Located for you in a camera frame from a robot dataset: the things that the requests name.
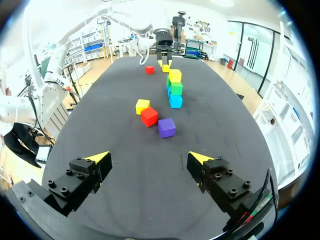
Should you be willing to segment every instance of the door frame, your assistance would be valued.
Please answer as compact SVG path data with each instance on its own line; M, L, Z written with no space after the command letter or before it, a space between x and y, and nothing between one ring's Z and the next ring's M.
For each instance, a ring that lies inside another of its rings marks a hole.
M269 66L270 66L270 62L271 62L271 58L272 58L272 55L273 55L273 52L274 52L275 33L280 34L280 32L278 32L278 31L276 31L276 30L273 30L273 29L271 29L271 28L268 28L268 27L266 27L266 26L262 26L262 25L255 24L255 23L250 23L250 22L245 22L245 21L232 21L232 20L228 20L228 22L240 23L240 24L242 24L240 46L239 46L238 55L237 55L237 57L236 57L236 61L235 61L235 64L234 64L234 68L232 69L233 71L235 71L235 70L237 69L237 66L238 66L238 61L239 61L239 57L240 57L241 46L242 46L242 42L243 42L243 38L244 38L245 24L254 25L254 26L261 27L261 28L268 29L268 30L272 31L272 45L271 45L270 57L269 57L268 65L267 65L267 67L266 67L266 70L265 70L265 73L264 73L262 82L261 82L260 87L259 87L259 89L258 89L258 91L257 91L258 95L259 95L261 98L263 98L263 97L261 96L261 94L260 94L260 91L261 91L261 89L262 89L263 84L265 83L265 80L266 80L266 77L267 77L267 74L268 74L268 70L269 70Z

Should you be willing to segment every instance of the bolt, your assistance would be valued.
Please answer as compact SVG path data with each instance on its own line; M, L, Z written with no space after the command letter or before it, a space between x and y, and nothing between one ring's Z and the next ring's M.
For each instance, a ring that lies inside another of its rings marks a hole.
M34 193L32 191L28 191L28 195L29 195L29 197L32 197L34 195Z
M60 189L60 192L62 193L63 196L68 196L70 193L69 189L65 186Z
M228 169L228 171L226 171L225 175L231 176L233 173L234 173L234 171L232 171L231 169Z
M250 187L250 181L245 181L242 185L244 189L248 189Z
M20 201L20 203L23 204L26 201L26 199L23 196L21 196L21 197L19 197L19 201Z
M70 169L65 170L65 174L67 174L68 176L72 175L72 171Z
M218 181L222 178L222 175L221 175L221 173L216 173L213 178L214 178L214 180Z
M229 195L230 197L232 197L232 198L233 198L236 194L237 194L237 189L235 189L234 187L231 188L231 189L229 190L229 192L228 192L228 195Z
M85 176L80 172L76 175L76 178L82 180L85 178Z
M56 187L55 182L52 181L52 180L49 180L49 181L48 181L48 185L49 185L49 187L52 188L52 189L54 189L54 188Z

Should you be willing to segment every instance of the black cloth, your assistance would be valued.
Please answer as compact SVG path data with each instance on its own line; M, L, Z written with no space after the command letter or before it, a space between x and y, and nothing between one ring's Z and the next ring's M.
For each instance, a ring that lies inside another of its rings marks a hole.
M173 59L171 69L181 70L183 84L182 108L174 109L157 58L144 66L139 60L117 59L83 96L59 133L42 186L65 174L76 157L110 151L112 170L68 215L72 222L133 238L211 239L230 217L199 190L187 170L188 151L223 157L255 193L269 167L276 178L266 140L240 98L204 62ZM146 74L145 66L155 66L155 74ZM150 100L159 119L172 118L175 136L162 139L157 125L146 127L136 114L138 99ZM274 217L271 209L264 231Z
M19 142L19 139L29 148L25 148ZM36 163L36 154L38 153L39 144L28 132L27 126L21 123L15 123L12 130L4 136L5 145L14 152L18 157L29 164L40 168Z

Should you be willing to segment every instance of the floor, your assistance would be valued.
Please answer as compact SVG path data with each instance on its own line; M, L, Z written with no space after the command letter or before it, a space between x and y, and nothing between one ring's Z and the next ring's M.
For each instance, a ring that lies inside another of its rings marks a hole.
M262 101L257 92L244 80L237 72L228 69L227 66L221 65L219 62L204 61L209 67L211 67L225 82L232 88L232 90L239 95L244 96L242 102L252 115L257 109L258 105ZM89 61L91 70L89 70L79 80L76 80L76 87L80 96L83 96L92 84L100 77L100 75L112 64L111 59L95 59ZM67 109L72 109L73 99L68 95L63 104ZM42 138L37 138L36 141L42 144L44 141ZM17 157L14 153L8 150L7 147L0 149L0 165L4 170L9 173L13 183L25 181L28 183L30 179L34 179L41 185L44 169L36 168L22 159ZM0 189L8 189L10 184L4 180L0 180Z
M263 80L263 76L254 73L252 71L249 71L248 69L246 69L244 66L241 65L237 65L236 67L236 72L252 87L254 88L256 91L258 91L258 89L260 88L260 85L262 83ZM264 83L262 85L262 88L260 90L260 95L264 96L267 92L268 86L270 84L270 80L265 79Z

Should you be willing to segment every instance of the wooden floor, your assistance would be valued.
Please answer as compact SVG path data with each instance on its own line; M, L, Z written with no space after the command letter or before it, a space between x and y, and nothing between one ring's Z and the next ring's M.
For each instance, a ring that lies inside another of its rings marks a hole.
M89 62L91 64L91 70L79 80L75 81L80 96L83 96L92 84L101 76L101 74L111 65L110 58L106 60L95 59ZM262 101L256 91L243 78L241 78L240 75L235 71L228 69L227 66L221 65L219 62L204 62L210 66L235 93L244 96L242 102L248 111L253 114ZM73 99L69 95L63 100L63 104L67 109L73 108L73 106L71 106L71 103L73 102ZM37 141L40 142L43 141L43 139L38 138ZM0 165L10 174L13 183L17 183L19 181L25 181L28 183L30 179L34 179L37 183L41 184L44 169L39 169L26 163L12 153L7 147L2 148L0 153ZM8 187L10 187L9 184L0 180L0 189L7 189Z

